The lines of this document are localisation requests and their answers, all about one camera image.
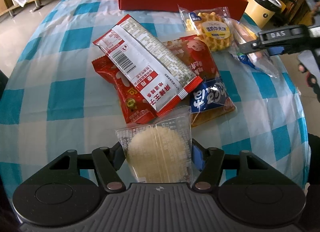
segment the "plastic wrapper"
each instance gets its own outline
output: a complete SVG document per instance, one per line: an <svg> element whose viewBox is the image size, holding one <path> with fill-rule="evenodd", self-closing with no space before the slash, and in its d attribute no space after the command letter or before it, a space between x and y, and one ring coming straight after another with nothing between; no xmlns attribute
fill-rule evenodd
<svg viewBox="0 0 320 232"><path fill-rule="evenodd" d="M197 31L188 31L179 37L160 37L159 40L204 81L190 94L191 126L205 123L233 111L236 107L212 59L208 47L197 39Z"/></svg>
<svg viewBox="0 0 320 232"><path fill-rule="evenodd" d="M227 24L232 24L232 33L235 39L233 57L250 67L265 72L271 77L279 77L279 70L273 64L266 50L244 55L239 52L238 45L257 39L257 36L242 23L229 19Z"/></svg>
<svg viewBox="0 0 320 232"><path fill-rule="evenodd" d="M92 61L92 65L94 70L117 90L122 114L127 124L146 124L156 117L153 107L106 55Z"/></svg>
<svg viewBox="0 0 320 232"><path fill-rule="evenodd" d="M227 7L193 12L179 7L179 11L187 30L198 30L198 39L206 43L210 51L224 50L232 45L232 32L226 24L226 19L230 18Z"/></svg>
<svg viewBox="0 0 320 232"><path fill-rule="evenodd" d="M160 116L202 79L130 15L93 42L120 69Z"/></svg>
<svg viewBox="0 0 320 232"><path fill-rule="evenodd" d="M135 125L116 134L138 182L193 181L189 106L171 110L152 125Z"/></svg>

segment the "blue and white checkered tablecloth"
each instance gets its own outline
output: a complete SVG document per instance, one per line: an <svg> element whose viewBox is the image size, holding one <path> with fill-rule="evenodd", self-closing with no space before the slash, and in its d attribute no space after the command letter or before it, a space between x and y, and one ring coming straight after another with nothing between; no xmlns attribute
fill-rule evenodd
<svg viewBox="0 0 320 232"><path fill-rule="evenodd" d="M127 13L155 36L184 31L178 13L120 11L117 0L62 0L36 29L0 101L0 175L9 198L67 149L90 153L117 142L114 129L125 122L116 90L93 70L91 61L103 53L92 41ZM246 15L242 21L254 25ZM275 79L227 52L213 55L237 111L193 128L193 138L226 153L251 150L303 186L310 159L306 121L279 57L282 74ZM134 181L127 165L119 174L126 184ZM91 171L81 175L94 179Z"/></svg>

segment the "yellow trash can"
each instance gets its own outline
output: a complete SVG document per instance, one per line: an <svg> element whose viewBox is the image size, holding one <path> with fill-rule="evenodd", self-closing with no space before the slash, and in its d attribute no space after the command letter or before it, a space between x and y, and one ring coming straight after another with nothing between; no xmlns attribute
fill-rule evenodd
<svg viewBox="0 0 320 232"><path fill-rule="evenodd" d="M278 0L248 0L245 12L259 28L263 28L274 13L281 11L281 7Z"/></svg>

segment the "floor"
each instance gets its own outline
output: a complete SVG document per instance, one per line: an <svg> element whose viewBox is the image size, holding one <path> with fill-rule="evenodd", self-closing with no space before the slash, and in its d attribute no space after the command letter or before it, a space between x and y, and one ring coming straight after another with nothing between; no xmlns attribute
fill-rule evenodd
<svg viewBox="0 0 320 232"><path fill-rule="evenodd" d="M8 77L20 56L29 38L60 0L43 0L44 7L36 12L30 12L35 5L28 4L26 7L15 10L17 15L11 18L9 14L0 17L0 69ZM320 103L312 89L306 85L305 74L298 71L298 56L282 55L281 59L288 73L301 92L301 102L305 111L308 132L320 136Z"/></svg>

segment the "clear plastic package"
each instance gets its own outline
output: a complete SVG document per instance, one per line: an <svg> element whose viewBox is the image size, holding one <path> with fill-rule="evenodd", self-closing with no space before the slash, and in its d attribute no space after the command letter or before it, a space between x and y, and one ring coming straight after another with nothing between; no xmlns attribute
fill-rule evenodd
<svg viewBox="0 0 320 232"><path fill-rule="evenodd" d="M258 51L248 55L239 52L238 45L257 39L257 36L242 23L228 19L228 25L232 25L231 31L235 39L233 57L250 67L265 72L270 77L279 77L279 70L273 64L266 50Z"/></svg>
<svg viewBox="0 0 320 232"><path fill-rule="evenodd" d="M117 130L116 135L138 182L193 181L189 106L175 108L151 125Z"/></svg>
<svg viewBox="0 0 320 232"><path fill-rule="evenodd" d="M186 29L200 31L198 38L207 44L210 51L224 50L232 45L232 32L230 25L226 24L226 19L230 18L227 7L193 12L179 7L179 12Z"/></svg>

